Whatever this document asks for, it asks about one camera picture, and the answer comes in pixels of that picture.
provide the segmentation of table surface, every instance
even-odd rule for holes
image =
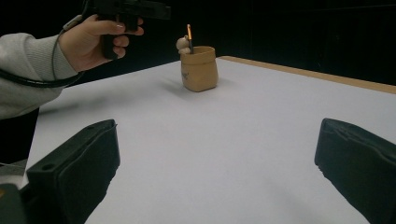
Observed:
[[[185,89],[180,62],[65,89],[40,108],[27,167],[114,119],[121,165],[87,223],[368,223],[314,164],[318,133],[340,119],[395,143],[394,87],[216,61],[209,91]]]

